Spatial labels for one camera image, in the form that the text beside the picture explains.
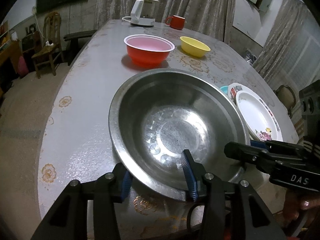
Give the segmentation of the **person right hand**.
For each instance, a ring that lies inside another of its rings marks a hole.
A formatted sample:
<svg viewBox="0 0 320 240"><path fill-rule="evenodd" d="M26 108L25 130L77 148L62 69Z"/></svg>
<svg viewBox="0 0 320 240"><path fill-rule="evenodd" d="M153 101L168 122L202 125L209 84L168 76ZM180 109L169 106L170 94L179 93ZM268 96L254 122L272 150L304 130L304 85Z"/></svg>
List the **person right hand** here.
<svg viewBox="0 0 320 240"><path fill-rule="evenodd" d="M310 210L306 225L309 226L319 214L319 194L303 194L287 189L283 206L284 226L296 220L299 213Z"/></svg>

